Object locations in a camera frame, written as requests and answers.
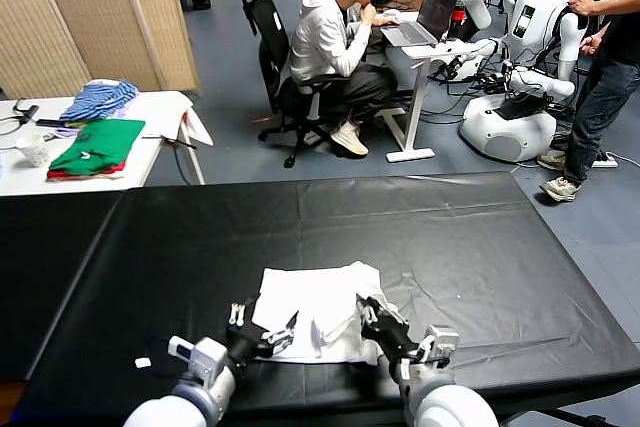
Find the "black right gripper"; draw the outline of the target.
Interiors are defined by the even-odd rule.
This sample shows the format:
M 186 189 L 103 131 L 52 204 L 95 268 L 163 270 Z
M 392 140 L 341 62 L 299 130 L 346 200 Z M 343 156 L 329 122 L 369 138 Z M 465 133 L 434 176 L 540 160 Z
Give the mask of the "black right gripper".
M 418 344 L 409 338 L 409 325 L 396 307 L 380 296 L 357 296 L 356 308 L 362 337 L 376 342 L 389 362 L 416 359 Z

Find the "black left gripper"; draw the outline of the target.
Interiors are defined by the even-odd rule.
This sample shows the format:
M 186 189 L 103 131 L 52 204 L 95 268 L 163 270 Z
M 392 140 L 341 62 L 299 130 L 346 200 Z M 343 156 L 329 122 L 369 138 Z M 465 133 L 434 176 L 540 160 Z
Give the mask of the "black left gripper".
M 227 349 L 235 360 L 271 358 L 293 343 L 299 312 L 296 311 L 285 327 L 270 332 L 251 322 L 244 323 L 244 305 L 232 303 L 227 326 Z

